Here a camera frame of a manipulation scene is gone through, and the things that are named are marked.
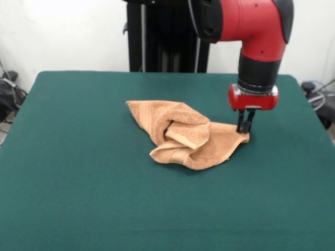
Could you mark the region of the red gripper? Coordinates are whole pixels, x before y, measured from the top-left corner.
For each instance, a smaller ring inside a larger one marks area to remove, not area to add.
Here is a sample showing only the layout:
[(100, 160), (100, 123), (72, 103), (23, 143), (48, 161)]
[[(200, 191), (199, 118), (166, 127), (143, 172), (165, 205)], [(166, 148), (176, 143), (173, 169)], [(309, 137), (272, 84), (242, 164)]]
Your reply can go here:
[[(231, 84), (228, 90), (228, 101), (232, 110), (238, 110), (237, 132), (249, 133), (256, 110), (272, 110), (277, 105), (279, 91), (277, 86), (267, 94), (253, 94), (242, 91), (237, 84)], [(245, 110), (248, 117), (244, 121)]]

